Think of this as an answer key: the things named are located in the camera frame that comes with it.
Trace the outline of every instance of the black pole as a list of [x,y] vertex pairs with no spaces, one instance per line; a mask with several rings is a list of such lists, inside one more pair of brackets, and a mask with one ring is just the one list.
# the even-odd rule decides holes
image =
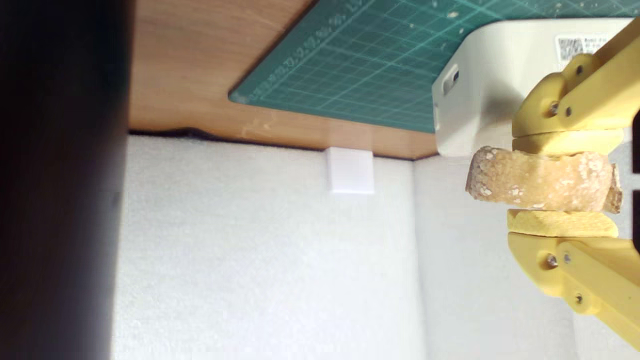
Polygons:
[[0,359],[109,359],[132,21],[0,1]]
[[[634,174],[640,174],[640,111],[634,117],[634,123],[632,125],[633,138],[631,142],[632,146],[632,161]],[[633,241],[634,247],[640,253],[640,190],[633,192]]]

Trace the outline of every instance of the green cutting mat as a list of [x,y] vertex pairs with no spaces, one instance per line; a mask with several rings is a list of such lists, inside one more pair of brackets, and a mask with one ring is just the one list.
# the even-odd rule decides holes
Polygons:
[[229,99],[433,133],[431,84],[471,31],[639,10],[639,0],[319,0]]

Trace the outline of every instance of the white plastic bracket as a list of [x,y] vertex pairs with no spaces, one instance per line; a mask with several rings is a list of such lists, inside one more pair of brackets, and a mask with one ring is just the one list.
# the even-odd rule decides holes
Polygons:
[[330,147],[324,153],[331,192],[374,193],[371,151]]

